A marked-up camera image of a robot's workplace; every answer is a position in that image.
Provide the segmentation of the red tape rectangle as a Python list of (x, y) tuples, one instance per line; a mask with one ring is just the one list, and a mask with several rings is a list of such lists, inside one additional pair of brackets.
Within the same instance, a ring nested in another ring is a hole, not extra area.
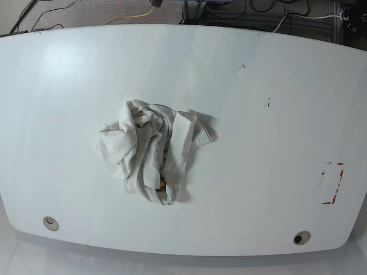
[(322, 205), (333, 205), (340, 188), (344, 172), (344, 163), (326, 162), (322, 169), (318, 200)]

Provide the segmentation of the left table grommet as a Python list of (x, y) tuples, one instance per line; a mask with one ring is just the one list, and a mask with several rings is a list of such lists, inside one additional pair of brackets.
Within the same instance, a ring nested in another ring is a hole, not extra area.
[(50, 231), (57, 231), (59, 229), (58, 222), (52, 217), (44, 217), (43, 224)]

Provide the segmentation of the table grommet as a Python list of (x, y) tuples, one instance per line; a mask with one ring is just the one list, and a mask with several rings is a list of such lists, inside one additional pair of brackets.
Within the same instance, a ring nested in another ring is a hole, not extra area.
[(50, 231), (57, 231), (59, 229), (58, 222), (52, 217), (44, 217), (43, 224)]
[(293, 243), (295, 245), (304, 245), (310, 240), (311, 234), (309, 231), (301, 231), (294, 236)]

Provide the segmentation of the right table grommet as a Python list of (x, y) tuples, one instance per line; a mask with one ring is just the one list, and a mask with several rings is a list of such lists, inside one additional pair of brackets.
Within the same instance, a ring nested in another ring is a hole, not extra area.
[(293, 243), (295, 245), (304, 245), (310, 240), (311, 234), (309, 231), (301, 231), (294, 236)]

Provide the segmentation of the white t-shirt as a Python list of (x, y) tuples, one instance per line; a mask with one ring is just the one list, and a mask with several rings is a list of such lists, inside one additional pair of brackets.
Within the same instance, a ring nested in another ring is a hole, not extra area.
[(117, 121), (103, 125), (96, 150), (126, 193), (172, 205), (185, 180), (190, 150), (212, 140), (194, 114), (133, 100), (121, 106)]

